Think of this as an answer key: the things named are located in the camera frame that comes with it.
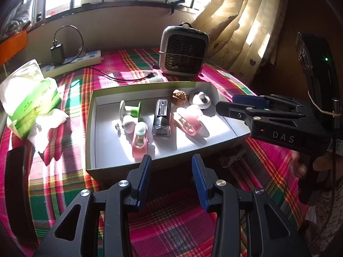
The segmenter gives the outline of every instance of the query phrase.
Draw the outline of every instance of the power strip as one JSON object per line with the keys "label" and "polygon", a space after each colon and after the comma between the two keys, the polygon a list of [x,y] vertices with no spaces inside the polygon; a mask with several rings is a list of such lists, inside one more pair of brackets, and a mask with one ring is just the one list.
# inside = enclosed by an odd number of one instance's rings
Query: power strip
{"label": "power strip", "polygon": [[[72,60],[74,57],[65,59],[64,62]],[[77,70],[83,67],[92,66],[101,63],[101,51],[94,51],[86,53],[83,57],[77,58],[69,64],[61,66],[45,66],[43,67],[42,73],[44,78],[55,77],[60,74],[71,72],[72,70]]]}

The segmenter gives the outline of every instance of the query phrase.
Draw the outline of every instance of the silver pivot bolt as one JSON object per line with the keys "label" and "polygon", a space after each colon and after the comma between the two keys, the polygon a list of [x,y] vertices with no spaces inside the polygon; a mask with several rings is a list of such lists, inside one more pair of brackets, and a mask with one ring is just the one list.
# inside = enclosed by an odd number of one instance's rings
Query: silver pivot bolt
{"label": "silver pivot bolt", "polygon": [[89,190],[81,190],[80,195],[83,197],[86,197],[86,196],[90,195],[90,191]]}
{"label": "silver pivot bolt", "polygon": [[255,193],[258,195],[263,195],[265,193],[265,190],[263,188],[255,188]]}
{"label": "silver pivot bolt", "polygon": [[118,183],[118,185],[121,187],[124,187],[124,186],[129,185],[129,182],[127,180],[123,179]]}
{"label": "silver pivot bolt", "polygon": [[223,179],[219,179],[215,183],[217,186],[226,186],[226,181],[224,181]]}

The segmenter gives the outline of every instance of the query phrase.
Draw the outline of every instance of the orange object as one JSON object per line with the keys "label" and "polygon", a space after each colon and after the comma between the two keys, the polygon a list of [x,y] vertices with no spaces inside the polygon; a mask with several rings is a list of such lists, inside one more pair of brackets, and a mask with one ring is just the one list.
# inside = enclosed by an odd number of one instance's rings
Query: orange object
{"label": "orange object", "polygon": [[23,30],[14,36],[0,43],[0,66],[17,54],[27,45],[26,30]]}

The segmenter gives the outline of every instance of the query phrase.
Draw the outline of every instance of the plaid tablecloth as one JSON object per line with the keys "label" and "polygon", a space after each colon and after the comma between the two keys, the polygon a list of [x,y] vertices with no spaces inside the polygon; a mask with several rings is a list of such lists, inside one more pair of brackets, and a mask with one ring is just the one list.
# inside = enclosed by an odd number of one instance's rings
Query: plaid tablecloth
{"label": "plaid tablecloth", "polygon": [[[158,62],[157,49],[119,50],[103,53],[102,63],[95,67],[117,78],[140,78]],[[44,154],[36,153],[28,141],[19,140],[5,129],[0,143],[0,218],[27,256],[33,250],[20,245],[13,236],[5,208],[4,170],[8,150],[25,143],[33,156],[30,172],[30,204],[36,234],[42,240],[77,193],[87,188],[99,191],[99,184],[85,171],[85,129],[90,95],[93,90],[124,84],[145,84],[189,80],[175,76],[156,76],[140,82],[115,82],[101,73],[85,68],[64,76],[59,82],[63,97],[61,110],[69,119],[49,132],[50,143]],[[239,80],[214,64],[207,62],[202,73],[192,80],[211,82],[227,99],[234,94],[253,94]],[[289,150],[248,138],[243,144],[246,154],[240,161],[223,169],[217,159],[235,149],[205,159],[217,169],[220,177],[237,187],[252,190],[263,187],[299,228],[307,207],[299,203],[297,180],[289,171]],[[199,205],[188,168],[157,172],[153,176],[148,202],[139,214],[129,216],[130,235],[135,256],[210,256],[215,230],[215,214],[207,214]],[[163,183],[159,178],[167,178]],[[103,215],[100,219],[98,253],[102,255]],[[246,256],[245,218],[241,217],[241,252]]]}

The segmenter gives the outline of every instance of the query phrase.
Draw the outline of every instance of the qr code label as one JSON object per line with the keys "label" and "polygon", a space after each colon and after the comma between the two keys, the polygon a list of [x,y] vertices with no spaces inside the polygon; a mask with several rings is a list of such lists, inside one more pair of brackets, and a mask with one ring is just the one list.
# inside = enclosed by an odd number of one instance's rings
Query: qr code label
{"label": "qr code label", "polygon": [[[328,152],[332,152],[332,140],[330,142]],[[336,154],[343,156],[343,141],[341,139],[336,140]]]}

